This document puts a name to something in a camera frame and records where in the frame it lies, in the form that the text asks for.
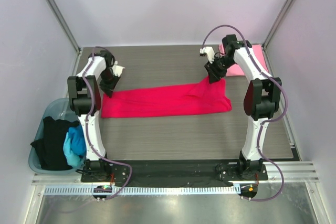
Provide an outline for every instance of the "light blue towel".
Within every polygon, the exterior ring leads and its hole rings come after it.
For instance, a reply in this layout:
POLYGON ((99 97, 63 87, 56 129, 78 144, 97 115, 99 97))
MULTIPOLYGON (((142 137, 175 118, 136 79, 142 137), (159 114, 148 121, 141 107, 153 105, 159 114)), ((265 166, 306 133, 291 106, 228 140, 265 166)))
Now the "light blue towel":
POLYGON ((86 145, 82 125, 76 128, 70 127, 68 133, 71 139, 71 150, 78 156, 85 156, 86 145))
POLYGON ((71 150, 71 138, 69 137, 69 133, 67 133, 65 136, 63 152, 65 158, 67 159, 68 165, 72 166, 73 168, 79 168, 82 165, 82 160, 80 157, 71 150))

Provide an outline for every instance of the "white cable tray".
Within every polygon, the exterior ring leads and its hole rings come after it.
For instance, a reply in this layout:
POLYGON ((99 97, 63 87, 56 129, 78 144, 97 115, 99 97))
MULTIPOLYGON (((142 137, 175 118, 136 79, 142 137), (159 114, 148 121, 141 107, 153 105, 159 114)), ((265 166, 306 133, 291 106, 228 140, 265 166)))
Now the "white cable tray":
MULTIPOLYGON (((44 195, 101 195, 93 193, 97 185, 58 185, 46 186, 44 195)), ((117 192, 120 187, 113 187, 112 194, 117 192)), ((145 188, 145 187, 126 187, 120 196, 133 195, 201 195, 201 194, 240 194, 239 184, 232 187, 205 187, 205 188, 145 188)))

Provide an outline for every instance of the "laundry basket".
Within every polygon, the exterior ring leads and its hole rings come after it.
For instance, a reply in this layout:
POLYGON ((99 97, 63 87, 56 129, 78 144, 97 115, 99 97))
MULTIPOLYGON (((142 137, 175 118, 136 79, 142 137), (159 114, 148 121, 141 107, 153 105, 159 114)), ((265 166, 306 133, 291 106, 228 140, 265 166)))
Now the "laundry basket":
MULTIPOLYGON (((43 138, 43 119, 47 116, 51 116, 54 120, 62 119, 68 120, 70 122, 78 121, 78 118, 74 111, 70 109, 69 99, 62 98, 52 102, 47 109, 45 110, 40 125, 38 127, 35 140, 43 138)), ((38 156, 35 149, 32 147, 30 150, 30 155, 28 159, 29 167, 36 173, 45 173, 45 174, 55 174, 55 175, 64 175, 74 172, 77 168, 70 170, 44 170, 41 168, 38 156)))

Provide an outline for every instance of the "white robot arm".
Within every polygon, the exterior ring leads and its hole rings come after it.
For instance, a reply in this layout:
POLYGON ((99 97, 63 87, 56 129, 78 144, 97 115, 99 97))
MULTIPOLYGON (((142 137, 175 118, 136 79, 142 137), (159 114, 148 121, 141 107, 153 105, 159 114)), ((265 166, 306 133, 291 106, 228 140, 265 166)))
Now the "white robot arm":
MULTIPOLYGON (((248 45, 250 56, 244 44, 237 41, 235 35, 227 35, 223 38, 223 46, 225 47, 225 55, 221 57, 216 56, 212 47, 204 47, 200 50, 200 55, 206 55, 208 58, 205 68, 208 71, 210 83, 225 77, 227 69, 235 63, 241 67, 249 82, 244 99, 244 110, 248 116, 247 134, 245 145, 239 157, 240 164, 238 165, 240 165, 241 173, 254 174, 260 172, 263 165, 263 159, 258 151, 258 134, 262 125, 259 140, 259 149, 262 150, 268 126, 268 122, 265 121, 271 119, 279 109, 280 90, 266 77, 271 77, 271 75, 257 60, 250 44, 248 45)), ((279 78, 273 79, 281 85, 279 78)))
MULTIPOLYGON (((93 113, 88 117, 88 134, 91 143, 95 150, 103 157, 106 157, 106 150, 103 146, 100 129, 99 129, 99 111, 101 109, 101 97, 97 84, 97 80, 101 77, 100 88, 108 95, 112 96, 114 87, 116 86, 122 70, 122 66, 118 66, 114 59, 114 56, 106 50, 102 50, 95 54, 95 59, 92 59, 90 55, 87 65, 84 69, 78 73, 76 76, 71 76, 68 78, 68 91, 69 91, 69 102, 70 108, 75 111, 83 129, 85 129, 86 116, 91 108, 91 95, 83 81, 83 76, 89 81, 90 86, 94 93, 94 107, 93 113)), ((85 136, 86 143, 86 170, 91 170, 92 172, 109 174, 109 165, 103 162, 92 150, 91 146, 88 144, 87 135, 85 136)))

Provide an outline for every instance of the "pink cloth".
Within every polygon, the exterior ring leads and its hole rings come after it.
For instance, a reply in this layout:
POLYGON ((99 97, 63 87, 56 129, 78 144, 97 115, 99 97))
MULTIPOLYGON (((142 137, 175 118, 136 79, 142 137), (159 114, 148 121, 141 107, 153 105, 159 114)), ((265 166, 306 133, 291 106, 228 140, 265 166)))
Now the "pink cloth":
MULTIPOLYGON (((218 48, 219 48, 219 51, 221 52, 221 54, 224 54, 223 44, 220 44, 218 46, 218 48)), ((264 55, 262 53, 261 45, 252 45, 252 49, 253 49, 253 52, 254 52, 256 58, 259 60, 260 64, 268 72, 268 69, 267 69, 266 63, 265 63, 265 59, 264 59, 264 55)), ((240 66, 238 66, 237 64, 234 64, 233 66, 231 66, 227 70, 226 76, 244 76, 244 72, 242 71, 240 66)))
POLYGON ((206 77, 197 84, 116 91, 104 94, 102 118, 145 118, 170 115, 198 115, 232 109, 225 96, 225 80, 209 84, 206 77))

